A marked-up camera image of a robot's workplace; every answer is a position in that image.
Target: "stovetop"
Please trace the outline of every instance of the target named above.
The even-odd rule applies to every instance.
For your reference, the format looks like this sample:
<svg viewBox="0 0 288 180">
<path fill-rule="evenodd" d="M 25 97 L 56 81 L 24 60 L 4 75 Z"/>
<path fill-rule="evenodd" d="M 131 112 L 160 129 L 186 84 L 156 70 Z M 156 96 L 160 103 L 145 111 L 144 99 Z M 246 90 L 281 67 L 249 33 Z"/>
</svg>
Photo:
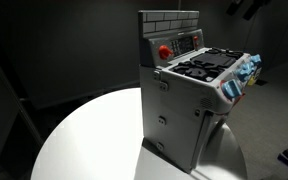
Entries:
<svg viewBox="0 0 288 180">
<path fill-rule="evenodd" d="M 180 62 L 170 70 L 194 79 L 211 82 L 242 56 L 243 52 L 240 51 L 212 48 L 192 57 L 190 61 Z"/>
</svg>

